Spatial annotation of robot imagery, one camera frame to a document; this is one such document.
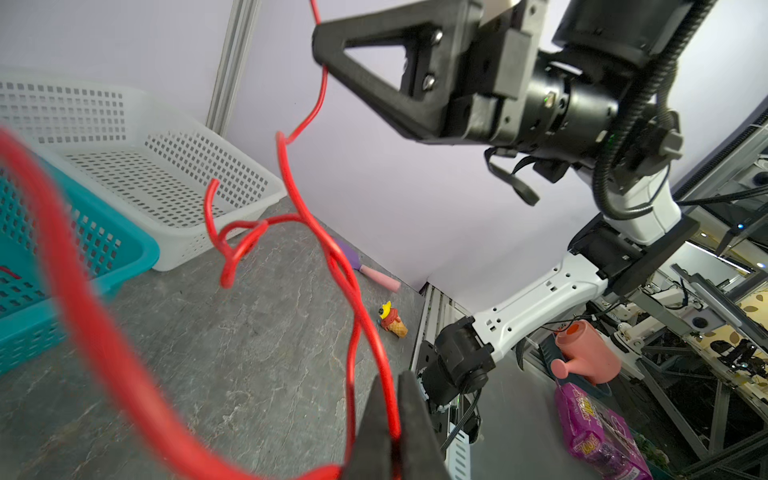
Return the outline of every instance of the snack package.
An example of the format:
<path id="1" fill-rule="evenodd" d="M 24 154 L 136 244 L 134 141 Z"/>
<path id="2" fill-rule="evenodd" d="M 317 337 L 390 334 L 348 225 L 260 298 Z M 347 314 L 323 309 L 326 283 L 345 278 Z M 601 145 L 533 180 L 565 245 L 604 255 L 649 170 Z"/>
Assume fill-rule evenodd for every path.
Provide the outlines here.
<path id="1" fill-rule="evenodd" d="M 560 386 L 554 398 L 571 455 L 606 480 L 653 480 L 629 426 L 616 412 L 572 383 Z"/>

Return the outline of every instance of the tangled red cord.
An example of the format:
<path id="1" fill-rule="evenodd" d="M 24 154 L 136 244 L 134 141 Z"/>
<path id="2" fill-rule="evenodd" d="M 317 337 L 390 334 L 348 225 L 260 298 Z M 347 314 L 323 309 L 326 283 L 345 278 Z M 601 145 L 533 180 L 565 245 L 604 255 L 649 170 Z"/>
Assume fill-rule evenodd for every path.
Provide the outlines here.
<path id="1" fill-rule="evenodd" d="M 315 0 L 310 0 L 315 22 L 319 12 Z M 212 180 L 206 192 L 206 228 L 214 246 L 224 255 L 226 262 L 221 276 L 223 286 L 231 286 L 237 262 L 250 252 L 270 225 L 296 221 L 304 223 L 315 234 L 325 254 L 331 276 L 338 283 L 344 297 L 353 308 L 355 320 L 346 361 L 346 459 L 355 442 L 355 356 L 361 330 L 366 334 L 376 365 L 379 367 L 386 402 L 389 431 L 393 451 L 399 447 L 400 418 L 389 361 L 376 328 L 360 297 L 357 279 L 341 249 L 319 225 L 304 204 L 288 165 L 286 146 L 296 140 L 317 116 L 325 97 L 328 70 L 323 68 L 323 83 L 312 113 L 286 139 L 278 132 L 277 156 L 280 172 L 297 214 L 280 215 L 256 222 L 230 223 L 221 232 L 214 228 L 211 203 L 218 187 Z M 176 412 L 165 402 L 149 372 L 131 346 L 115 326 L 107 311 L 91 292 L 88 278 L 78 262 L 74 244 L 69 239 L 68 219 L 56 186 L 47 174 L 32 160 L 26 149 L 13 136 L 0 128 L 0 158 L 9 173 L 17 180 L 19 189 L 28 199 L 28 209 L 38 219 L 38 247 L 41 266 L 51 286 L 51 293 L 61 307 L 61 314 L 75 344 L 87 357 L 91 368 L 106 385 L 114 401 L 133 420 L 144 439 L 155 453 L 176 473 L 195 480 L 247 480 L 259 478 L 230 465 L 208 450 L 192 436 Z M 232 248 L 226 242 L 227 234 L 235 228 L 250 229 L 240 243 Z M 338 478 L 341 467 L 328 465 L 302 475 L 303 480 Z"/>

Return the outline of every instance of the screw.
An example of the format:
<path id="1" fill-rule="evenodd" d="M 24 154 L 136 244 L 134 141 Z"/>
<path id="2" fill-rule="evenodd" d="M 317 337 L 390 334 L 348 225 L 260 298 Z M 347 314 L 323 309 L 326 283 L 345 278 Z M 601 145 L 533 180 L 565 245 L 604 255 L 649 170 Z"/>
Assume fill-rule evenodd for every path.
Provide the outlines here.
<path id="1" fill-rule="evenodd" d="M 437 83 L 437 79 L 435 78 L 435 75 L 428 73 L 424 76 L 424 83 L 422 83 L 422 90 L 428 91 L 432 90 L 435 87 L 435 83 Z"/>
<path id="2" fill-rule="evenodd" d="M 442 30 L 437 29 L 432 33 L 432 44 L 437 45 L 442 40 Z"/>

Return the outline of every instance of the red cable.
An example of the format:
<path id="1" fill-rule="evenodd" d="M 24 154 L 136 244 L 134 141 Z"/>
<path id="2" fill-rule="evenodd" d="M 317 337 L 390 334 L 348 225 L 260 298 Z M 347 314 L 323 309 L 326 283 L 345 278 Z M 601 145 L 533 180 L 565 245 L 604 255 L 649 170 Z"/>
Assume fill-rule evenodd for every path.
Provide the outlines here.
<path id="1" fill-rule="evenodd" d="M 315 0 L 310 0 L 310 2 L 316 22 L 319 22 Z M 222 272 L 221 282 L 223 285 L 225 280 L 227 282 L 233 280 L 237 262 L 255 247 L 260 235 L 266 231 L 269 225 L 299 221 L 307 225 L 317 236 L 325 253 L 331 275 L 339 284 L 339 288 L 355 313 L 353 333 L 349 341 L 346 376 L 346 457 L 349 458 L 356 426 L 354 359 L 361 330 L 366 334 L 376 364 L 379 367 L 389 430 L 395 451 L 399 447 L 400 420 L 389 362 L 376 328 L 362 303 L 359 285 L 352 267 L 340 248 L 314 219 L 304 204 L 288 165 L 286 146 L 299 136 L 319 112 L 325 96 L 327 77 L 328 71 L 323 68 L 323 84 L 312 113 L 291 134 L 288 140 L 281 132 L 278 132 L 276 136 L 280 171 L 298 214 L 281 215 L 257 222 L 233 222 L 226 226 L 221 233 L 216 233 L 210 205 L 218 182 L 213 180 L 206 193 L 205 217 L 211 241 L 227 258 Z M 69 222 L 63 214 L 64 206 L 56 186 L 28 156 L 26 149 L 1 128 L 0 157 L 5 161 L 8 171 L 17 181 L 20 191 L 28 199 L 27 207 L 30 213 L 38 220 L 38 246 L 42 269 L 48 278 L 51 293 L 61 307 L 62 318 L 67 324 L 73 340 L 85 354 L 91 368 L 98 374 L 115 402 L 126 411 L 147 443 L 176 473 L 188 478 L 195 480 L 259 478 L 242 472 L 209 451 L 189 433 L 185 424 L 164 401 L 150 374 L 142 366 L 139 358 L 136 357 L 111 317 L 91 291 L 88 278 L 78 261 L 74 245 L 69 241 L 71 238 Z M 233 250 L 226 242 L 226 235 L 234 228 L 251 228 L 252 230 Z M 340 472 L 339 466 L 328 465 L 307 472 L 300 478 L 303 480 L 337 478 Z"/>

